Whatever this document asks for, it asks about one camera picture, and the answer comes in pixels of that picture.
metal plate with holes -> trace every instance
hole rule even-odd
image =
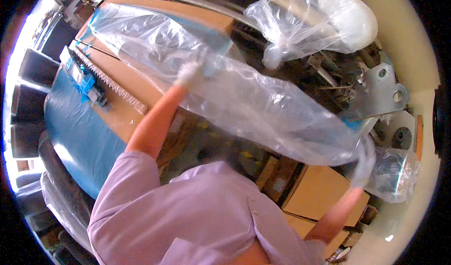
[[[347,118],[364,119],[403,110],[409,100],[407,89],[396,83],[389,64],[380,64],[364,74],[363,84],[355,87],[356,98],[349,103]]]

